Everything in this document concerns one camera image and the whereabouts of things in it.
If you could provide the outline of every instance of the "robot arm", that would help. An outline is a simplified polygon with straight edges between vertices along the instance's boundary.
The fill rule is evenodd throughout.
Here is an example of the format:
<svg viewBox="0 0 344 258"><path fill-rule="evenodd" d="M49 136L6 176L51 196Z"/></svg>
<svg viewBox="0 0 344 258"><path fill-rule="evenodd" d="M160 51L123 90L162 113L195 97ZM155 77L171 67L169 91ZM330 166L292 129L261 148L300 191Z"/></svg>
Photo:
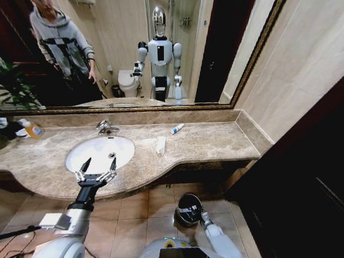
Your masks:
<svg viewBox="0 0 344 258"><path fill-rule="evenodd" d="M41 250L34 253L34 258L60 257L83 258L83 245L88 233L90 215L97 190L109 183L116 176L116 156L109 171L103 174L85 174L91 158L86 161L80 171L75 172L81 190L75 201L68 206L67 213L48 213L40 222L41 228L56 228L55 234L62 237L48 242Z"/></svg>
<svg viewBox="0 0 344 258"><path fill-rule="evenodd" d="M232 240L209 219L208 212L203 211L201 217L206 237L214 251L224 258L242 258L240 251Z"/></svg>
<svg viewBox="0 0 344 258"><path fill-rule="evenodd" d="M175 99L177 104L181 104L182 102L182 76L178 75L179 69L181 67L181 57L182 57L182 45L180 43L176 43L173 45L173 58L174 58L174 82L176 83L175 88Z"/></svg>
<svg viewBox="0 0 344 258"><path fill-rule="evenodd" d="M145 59L148 53L148 46L145 42L141 41L139 42L138 46L138 54L139 59L134 64L134 73L132 73L130 76L143 76L144 75L144 68L145 68Z"/></svg>

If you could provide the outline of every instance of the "man's hand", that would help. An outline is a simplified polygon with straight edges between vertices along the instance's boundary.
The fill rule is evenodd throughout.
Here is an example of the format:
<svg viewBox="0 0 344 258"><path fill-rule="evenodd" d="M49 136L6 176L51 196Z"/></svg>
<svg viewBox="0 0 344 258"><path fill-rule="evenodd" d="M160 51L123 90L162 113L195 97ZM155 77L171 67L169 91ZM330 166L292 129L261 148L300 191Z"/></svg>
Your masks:
<svg viewBox="0 0 344 258"><path fill-rule="evenodd" d="M89 73L89 76L88 76L88 79L93 79L94 82L93 84L95 84L97 82L97 76L96 76L96 63L93 59L90 59L89 60L89 63L90 63L90 73Z"/></svg>
<svg viewBox="0 0 344 258"><path fill-rule="evenodd" d="M96 72L93 69L91 69L88 79L93 79L94 80L93 84L97 82Z"/></svg>

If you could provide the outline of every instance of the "humanoid robot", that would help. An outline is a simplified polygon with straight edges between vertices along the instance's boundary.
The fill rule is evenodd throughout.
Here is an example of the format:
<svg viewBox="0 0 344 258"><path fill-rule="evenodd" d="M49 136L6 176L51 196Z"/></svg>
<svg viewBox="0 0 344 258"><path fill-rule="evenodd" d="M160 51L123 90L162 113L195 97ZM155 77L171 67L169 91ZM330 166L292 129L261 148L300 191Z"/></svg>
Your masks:
<svg viewBox="0 0 344 258"><path fill-rule="evenodd" d="M180 43L172 44L164 36L166 26L166 16L162 7L155 7L153 11L153 24L156 36L148 43L141 41L138 46L138 61L134 64L134 73L131 76L143 76L145 68L145 59L148 53L149 60L152 63L152 97L165 101L166 92L171 85L168 77L168 67L174 57L174 82L175 99L177 104L182 101L182 76L178 74L181 67L182 45Z"/></svg>

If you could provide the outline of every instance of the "white sink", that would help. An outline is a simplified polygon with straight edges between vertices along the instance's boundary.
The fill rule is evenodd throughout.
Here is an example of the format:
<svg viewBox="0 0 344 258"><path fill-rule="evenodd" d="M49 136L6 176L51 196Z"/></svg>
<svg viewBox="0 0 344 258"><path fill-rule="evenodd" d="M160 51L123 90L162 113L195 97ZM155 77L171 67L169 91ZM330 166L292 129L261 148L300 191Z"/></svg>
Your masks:
<svg viewBox="0 0 344 258"><path fill-rule="evenodd" d="M124 166L134 155L134 143L123 137L99 137L82 142L68 154L66 167L69 171L79 171L90 157L86 174L102 174L110 169L113 154L116 154L116 169Z"/></svg>

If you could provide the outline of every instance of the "chrome faucet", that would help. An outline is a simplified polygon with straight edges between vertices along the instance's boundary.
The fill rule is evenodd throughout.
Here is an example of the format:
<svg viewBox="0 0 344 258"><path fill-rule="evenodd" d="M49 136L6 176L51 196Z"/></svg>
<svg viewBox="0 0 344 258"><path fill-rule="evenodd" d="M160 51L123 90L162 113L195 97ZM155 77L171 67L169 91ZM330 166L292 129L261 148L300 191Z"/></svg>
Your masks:
<svg viewBox="0 0 344 258"><path fill-rule="evenodd" d="M103 120L101 121L96 128L99 131L98 135L102 136L104 133L117 133L119 132L119 128L112 126L108 121Z"/></svg>

